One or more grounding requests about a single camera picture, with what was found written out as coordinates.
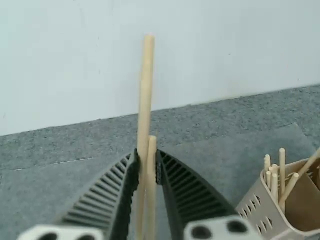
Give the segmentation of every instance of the white wall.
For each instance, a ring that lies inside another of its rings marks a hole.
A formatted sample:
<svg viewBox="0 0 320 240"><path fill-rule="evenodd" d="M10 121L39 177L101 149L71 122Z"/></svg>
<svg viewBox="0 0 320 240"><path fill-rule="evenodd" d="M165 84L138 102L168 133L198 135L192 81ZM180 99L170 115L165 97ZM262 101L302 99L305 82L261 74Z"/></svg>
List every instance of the white wall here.
<svg viewBox="0 0 320 240"><path fill-rule="evenodd" d="M320 83L318 0L7 0L0 135L138 111L156 38L153 110Z"/></svg>

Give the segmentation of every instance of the gray carpet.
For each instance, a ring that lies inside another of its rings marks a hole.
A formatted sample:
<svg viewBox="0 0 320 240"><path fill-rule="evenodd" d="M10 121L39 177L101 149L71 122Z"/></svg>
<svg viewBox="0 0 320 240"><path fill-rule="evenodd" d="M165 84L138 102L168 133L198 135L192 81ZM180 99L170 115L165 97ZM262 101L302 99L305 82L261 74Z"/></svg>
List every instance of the gray carpet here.
<svg viewBox="0 0 320 240"><path fill-rule="evenodd" d="M280 147L287 149L288 162L306 158L315 150L297 124L165 145L162 149L200 173L236 206L257 179L264 155L271 154L273 161L277 162ZM50 223L66 200L113 160L112 156L106 155L22 170L3 170L0 238L13 240L19 232L37 223ZM157 239L171 239L160 187L157 195L157 229ZM133 239L133 235L131 228L129 239Z"/></svg>
<svg viewBox="0 0 320 240"><path fill-rule="evenodd" d="M250 169L245 178L237 179L243 189L234 194L230 189L236 175L224 174L224 169L260 164L254 160L267 152L274 156L276 148L283 146L290 149L291 160L307 157L320 146L319 109L320 86L311 86L156 111L151 133L157 133L159 148L194 167L236 204L260 167L253 165L255 171ZM1 136L0 239L14 239L33 224L49 221L64 197L74 194L92 173L130 152L136 135L137 115L130 115ZM169 233L160 199L158 227Z"/></svg>
<svg viewBox="0 0 320 240"><path fill-rule="evenodd" d="M266 131L297 123L320 146L320 85L152 113L160 146ZM0 170L116 157L136 145L137 115L0 137Z"/></svg>

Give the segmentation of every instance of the cardboard divider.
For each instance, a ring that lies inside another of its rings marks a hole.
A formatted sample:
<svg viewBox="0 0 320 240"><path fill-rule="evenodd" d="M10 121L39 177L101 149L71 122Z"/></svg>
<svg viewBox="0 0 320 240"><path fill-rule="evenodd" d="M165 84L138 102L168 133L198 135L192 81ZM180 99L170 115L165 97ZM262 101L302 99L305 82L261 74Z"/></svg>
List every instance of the cardboard divider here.
<svg viewBox="0 0 320 240"><path fill-rule="evenodd" d="M285 216L296 229L308 232L320 229L320 191L304 174L286 200Z"/></svg>

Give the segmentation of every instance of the wooden chopstick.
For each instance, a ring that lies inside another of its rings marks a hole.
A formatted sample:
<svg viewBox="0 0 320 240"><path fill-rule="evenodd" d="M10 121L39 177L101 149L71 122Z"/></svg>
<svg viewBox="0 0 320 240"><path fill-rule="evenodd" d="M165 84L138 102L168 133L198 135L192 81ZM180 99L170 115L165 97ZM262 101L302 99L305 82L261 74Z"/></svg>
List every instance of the wooden chopstick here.
<svg viewBox="0 0 320 240"><path fill-rule="evenodd" d="M285 188L284 194L280 198L279 206L282 206L286 202L286 200L288 199L290 193L294 189L297 181L299 180L299 177L300 177L299 174L296 173L296 172L292 175L288 185Z"/></svg>
<svg viewBox="0 0 320 240"><path fill-rule="evenodd" d="M149 150L149 131L151 121L152 78L154 65L155 37L144 37L142 72L140 82L140 100L138 115L137 152L140 157L139 185L137 189L137 211L135 239L143 239L143 219L145 204L145 187L147 158Z"/></svg>
<svg viewBox="0 0 320 240"><path fill-rule="evenodd" d="M279 166L280 166L280 199L285 194L286 191L286 150L280 148L279 150ZM280 205L283 213L286 212L286 202Z"/></svg>

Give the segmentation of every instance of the wooden dowel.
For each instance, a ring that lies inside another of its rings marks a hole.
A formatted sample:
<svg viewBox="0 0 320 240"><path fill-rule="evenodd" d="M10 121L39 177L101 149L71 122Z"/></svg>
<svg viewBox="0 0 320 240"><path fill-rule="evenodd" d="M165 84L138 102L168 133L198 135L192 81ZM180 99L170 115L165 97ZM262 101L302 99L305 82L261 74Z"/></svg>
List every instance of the wooden dowel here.
<svg viewBox="0 0 320 240"><path fill-rule="evenodd" d="M279 166L280 166L280 199L285 194L286 190L286 150L280 148L279 150ZM286 203L280 205L283 213L286 212Z"/></svg>
<svg viewBox="0 0 320 240"><path fill-rule="evenodd" d="M320 148L309 158L306 164L300 169L300 171L298 172L299 178L301 178L301 176L309 170L312 164L314 164L319 157L320 157Z"/></svg>
<svg viewBox="0 0 320 240"><path fill-rule="evenodd" d="M279 166L277 165L277 164L272 164L272 173L273 174L278 174L278 172L279 172Z"/></svg>
<svg viewBox="0 0 320 240"><path fill-rule="evenodd" d="M286 200L288 199L290 193L294 189L298 180L299 180L299 174L295 172L293 174L293 176L291 177L288 185L286 186L283 196L281 196L281 198L280 198L279 206L282 206L286 202Z"/></svg>
<svg viewBox="0 0 320 240"><path fill-rule="evenodd" d="M278 174L272 174L271 195L276 203L278 203Z"/></svg>
<svg viewBox="0 0 320 240"><path fill-rule="evenodd" d="M267 181L266 173L269 171L269 167L271 166L270 155L265 155L264 157L264 180Z"/></svg>
<svg viewBox="0 0 320 240"><path fill-rule="evenodd" d="M156 240L156 152L157 138L150 136L146 173L147 240Z"/></svg>
<svg viewBox="0 0 320 240"><path fill-rule="evenodd" d="M137 136L137 152L140 157L140 173L139 185L137 188L136 240L143 240L145 181L147 170L146 163L149 150L154 48L155 37L151 35L145 36L143 43Z"/></svg>
<svg viewBox="0 0 320 240"><path fill-rule="evenodd" d="M271 172L266 172L266 185L268 186L269 190L271 190Z"/></svg>

